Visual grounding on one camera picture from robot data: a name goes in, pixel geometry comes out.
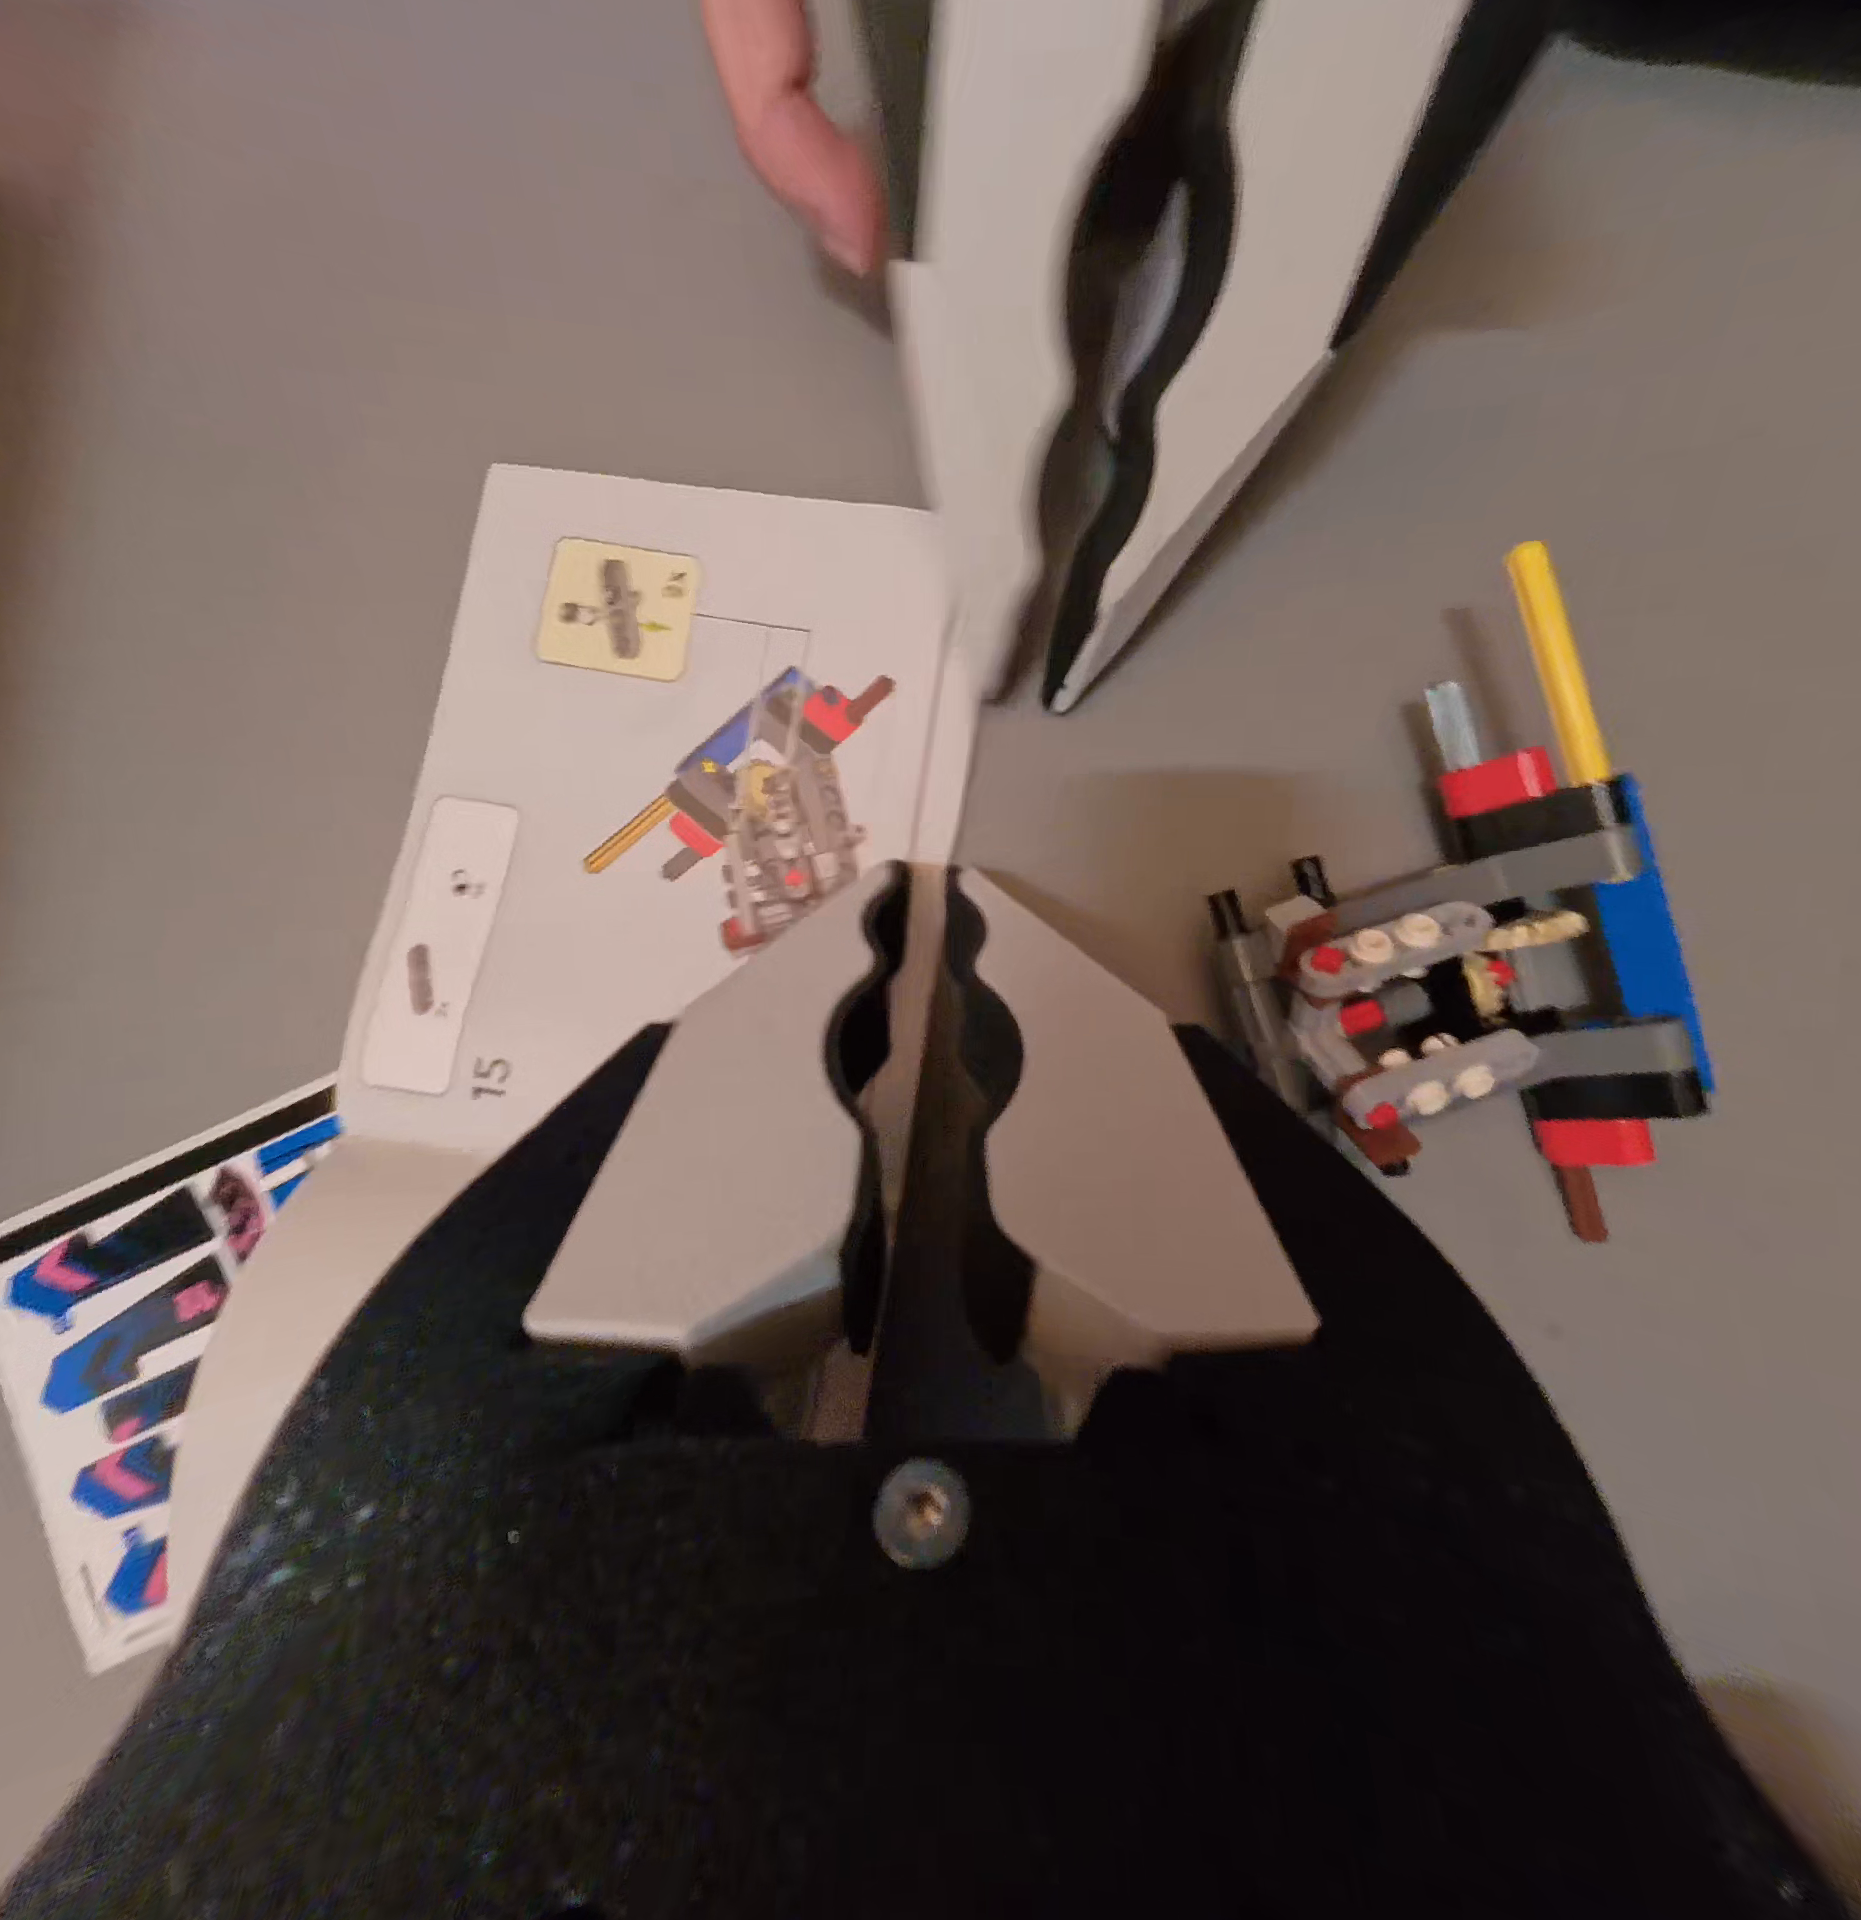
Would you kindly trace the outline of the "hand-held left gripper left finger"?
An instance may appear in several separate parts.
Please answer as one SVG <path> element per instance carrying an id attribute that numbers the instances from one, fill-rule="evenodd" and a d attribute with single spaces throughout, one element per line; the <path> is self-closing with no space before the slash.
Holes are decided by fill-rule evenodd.
<path id="1" fill-rule="evenodd" d="M 537 1388 L 609 1424 L 666 1375 L 863 1439 L 916 1100 L 913 867 L 884 860 L 667 1030 L 523 1308 Z"/>

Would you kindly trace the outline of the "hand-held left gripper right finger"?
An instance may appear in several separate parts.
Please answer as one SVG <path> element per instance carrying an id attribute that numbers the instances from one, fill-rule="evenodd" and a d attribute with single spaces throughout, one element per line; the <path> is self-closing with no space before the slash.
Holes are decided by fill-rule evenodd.
<path id="1" fill-rule="evenodd" d="M 1320 1325 L 1165 1013 L 970 867 L 945 887 L 969 1097 L 960 1291 L 1074 1437 L 1108 1378 Z"/>

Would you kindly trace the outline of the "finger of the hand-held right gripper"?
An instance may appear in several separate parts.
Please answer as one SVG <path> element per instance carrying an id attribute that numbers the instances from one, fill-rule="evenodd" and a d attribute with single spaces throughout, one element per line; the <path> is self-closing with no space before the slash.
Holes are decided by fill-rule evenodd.
<path id="1" fill-rule="evenodd" d="M 1330 364 L 1330 339 L 1463 32 L 1458 2 L 1250 4 L 1181 138 L 1181 264 L 1106 407 L 1108 480 L 1059 585 L 1040 699 L 1130 643 Z"/>
<path id="2" fill-rule="evenodd" d="M 943 2 L 927 13 L 913 222 L 891 272 L 949 671 L 1011 689 L 1041 577 L 1040 477 L 1071 397 L 1063 287 L 1085 189 L 1144 91 L 1152 2 Z"/>

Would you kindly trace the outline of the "toy brick vehicle assembly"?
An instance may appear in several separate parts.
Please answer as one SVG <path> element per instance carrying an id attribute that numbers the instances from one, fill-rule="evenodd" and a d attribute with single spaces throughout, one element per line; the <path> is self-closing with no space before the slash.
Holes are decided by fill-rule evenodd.
<path id="1" fill-rule="evenodd" d="M 1488 752 L 1468 691 L 1422 691 L 1445 860 L 1360 891 L 1293 859 L 1289 891 L 1206 918 L 1258 1078 L 1373 1172 L 1422 1129 L 1520 1108 L 1582 1244 L 1610 1234 L 1598 1180 L 1648 1169 L 1654 1129 L 1711 1113 L 1713 1067 L 1636 779 L 1590 701 L 1542 541 L 1504 557 L 1551 746 Z"/>

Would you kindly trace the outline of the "instruction booklet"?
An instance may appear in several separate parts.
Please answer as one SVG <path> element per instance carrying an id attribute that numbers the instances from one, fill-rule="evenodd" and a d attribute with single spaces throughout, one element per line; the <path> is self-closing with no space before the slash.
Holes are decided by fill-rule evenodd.
<path id="1" fill-rule="evenodd" d="M 338 1075 L 342 1135 L 206 1353 L 188 1617 L 385 1272 L 632 1041 L 954 848 L 970 699 L 927 512 L 492 468 Z"/>

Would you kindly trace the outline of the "person's right hand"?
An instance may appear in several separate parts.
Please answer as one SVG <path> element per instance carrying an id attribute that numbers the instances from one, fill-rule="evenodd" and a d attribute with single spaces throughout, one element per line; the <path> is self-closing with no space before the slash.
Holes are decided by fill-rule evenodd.
<path id="1" fill-rule="evenodd" d="M 869 281 L 886 260 L 884 190 L 867 149 L 815 98 L 808 7 L 700 2 L 699 13 L 751 175 L 835 271 Z"/>

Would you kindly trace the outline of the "blue and pink sticker sheet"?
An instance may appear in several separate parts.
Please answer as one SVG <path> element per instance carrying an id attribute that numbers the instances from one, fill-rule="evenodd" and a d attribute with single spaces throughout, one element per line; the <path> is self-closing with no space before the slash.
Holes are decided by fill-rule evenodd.
<path id="1" fill-rule="evenodd" d="M 175 1632 L 200 1359 L 340 1135 L 335 1082 L 319 1080 L 0 1222 L 0 1398 L 89 1677 Z"/>

